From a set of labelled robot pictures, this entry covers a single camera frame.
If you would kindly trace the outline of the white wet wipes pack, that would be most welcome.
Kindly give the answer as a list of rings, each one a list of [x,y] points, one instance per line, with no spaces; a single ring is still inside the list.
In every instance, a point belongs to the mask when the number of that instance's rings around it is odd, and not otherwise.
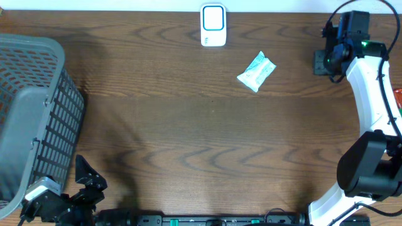
[[[275,68],[276,65],[260,51],[245,71],[237,76],[237,79],[252,91],[258,92]]]

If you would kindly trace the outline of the red Top chocolate bar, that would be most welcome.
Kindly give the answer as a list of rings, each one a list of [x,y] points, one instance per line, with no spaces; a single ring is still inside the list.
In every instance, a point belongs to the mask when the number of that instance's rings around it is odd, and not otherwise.
[[[393,94],[399,109],[402,109],[402,89],[394,89]]]

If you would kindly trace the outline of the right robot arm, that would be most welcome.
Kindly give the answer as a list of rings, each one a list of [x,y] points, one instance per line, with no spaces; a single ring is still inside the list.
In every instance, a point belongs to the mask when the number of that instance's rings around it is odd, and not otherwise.
[[[369,13],[342,13],[322,30],[325,49],[313,72],[334,83],[347,79],[359,116],[360,137],[341,157],[337,181],[308,206],[310,225],[340,225],[362,207],[401,195],[401,115],[389,79],[388,51],[371,41]]]

